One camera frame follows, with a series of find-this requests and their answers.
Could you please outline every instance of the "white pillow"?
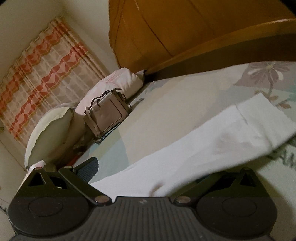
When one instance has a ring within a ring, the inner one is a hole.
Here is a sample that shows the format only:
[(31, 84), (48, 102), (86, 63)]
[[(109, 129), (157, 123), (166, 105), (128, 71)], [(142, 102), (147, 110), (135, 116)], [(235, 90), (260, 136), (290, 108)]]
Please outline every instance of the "white pillow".
[(41, 160), (46, 163), (51, 161), (49, 155), (63, 144), (68, 136), (72, 115), (73, 109), (68, 106), (56, 107), (40, 119), (27, 145), (25, 167)]
[(99, 81), (90, 89), (78, 104), (75, 112), (84, 116), (85, 107), (91, 104), (93, 98), (102, 95), (106, 90), (120, 88), (122, 89), (120, 92), (128, 99), (141, 89), (142, 86), (143, 81), (136, 74), (130, 72), (127, 68), (121, 68)]
[(73, 113), (71, 124), (67, 133), (67, 138), (59, 147), (49, 155), (50, 160), (55, 160), (55, 163), (66, 164), (68, 160), (65, 155), (71, 151), (73, 146), (81, 139), (86, 132), (85, 123), (82, 115)]

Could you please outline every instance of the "orange striped curtain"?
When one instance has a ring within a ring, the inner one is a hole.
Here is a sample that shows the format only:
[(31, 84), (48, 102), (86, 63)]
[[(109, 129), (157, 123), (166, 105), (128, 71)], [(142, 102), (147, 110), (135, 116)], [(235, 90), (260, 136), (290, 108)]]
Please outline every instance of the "orange striped curtain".
[(26, 147), (40, 118), (62, 103), (79, 102), (106, 77), (64, 23), (56, 18), (22, 52), (0, 89), (0, 119)]

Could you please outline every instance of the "bedsheet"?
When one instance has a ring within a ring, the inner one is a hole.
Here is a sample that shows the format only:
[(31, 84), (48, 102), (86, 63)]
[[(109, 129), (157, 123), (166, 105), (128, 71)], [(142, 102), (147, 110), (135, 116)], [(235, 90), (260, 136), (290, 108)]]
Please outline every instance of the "bedsheet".
[[(100, 145), (92, 145), (75, 165), (97, 157), (99, 172), (89, 183), (96, 182), (258, 93), (296, 121), (296, 62), (249, 63), (152, 82), (132, 101), (134, 109), (128, 118)], [(296, 138), (292, 138), (270, 155), (243, 165), (256, 171), (276, 203), (278, 218), (271, 233), (276, 240), (296, 236), (295, 155)]]

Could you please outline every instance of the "beige wall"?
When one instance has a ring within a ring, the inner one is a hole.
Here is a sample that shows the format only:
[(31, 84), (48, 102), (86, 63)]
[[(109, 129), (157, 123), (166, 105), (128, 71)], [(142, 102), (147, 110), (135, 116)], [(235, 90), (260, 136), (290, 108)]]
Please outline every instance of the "beige wall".
[[(115, 56), (109, 44), (109, 2), (108, 0), (61, 0), (67, 12), (66, 19), (71, 18), (83, 32), (78, 28), (70, 26), (80, 32), (80, 38), (97, 55), (98, 59), (105, 65), (109, 72), (118, 69)], [(84, 39), (92, 39), (94, 44)]]
[(59, 0), (6, 0), (0, 6), (0, 79), (39, 32), (62, 13)]
[(12, 154), (15, 160), (23, 168), (25, 168), (24, 156), (25, 156), (26, 149), (13, 138), (13, 136), (8, 132), (7, 128), (5, 128), (4, 132), (0, 134), (0, 141), (6, 147), (6, 149)]
[(63, 19), (67, 25), (76, 33), (76, 35), (78, 35), (78, 37), (84, 42), (94, 57), (97, 58), (98, 62), (102, 63), (109, 73), (112, 73), (118, 69), (118, 65), (114, 57), (108, 55), (68, 13), (65, 13), (63, 16)]
[(10, 222), (8, 221), (8, 217), (0, 211), (0, 241), (7, 241), (14, 234)]
[[(0, 142), (0, 205), (3, 208), (8, 207), (25, 174), (25, 170)], [(13, 234), (7, 216), (0, 211), (0, 241), (7, 241)]]

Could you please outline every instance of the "pillowcase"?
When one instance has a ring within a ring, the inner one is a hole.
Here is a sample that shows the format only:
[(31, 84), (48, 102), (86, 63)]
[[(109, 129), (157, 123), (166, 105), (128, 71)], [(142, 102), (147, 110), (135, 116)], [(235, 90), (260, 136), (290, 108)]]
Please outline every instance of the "pillowcase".
[(127, 68), (121, 68), (99, 81), (92, 89), (90, 89), (78, 104), (75, 112), (84, 116), (85, 107), (91, 104), (93, 98), (102, 95), (106, 90), (120, 88), (122, 89), (120, 92), (128, 99), (142, 86), (143, 81), (136, 74), (130, 72)]
[(25, 167), (36, 162), (51, 161), (49, 155), (67, 138), (73, 109), (69, 106), (56, 107), (48, 111), (31, 133), (25, 153)]

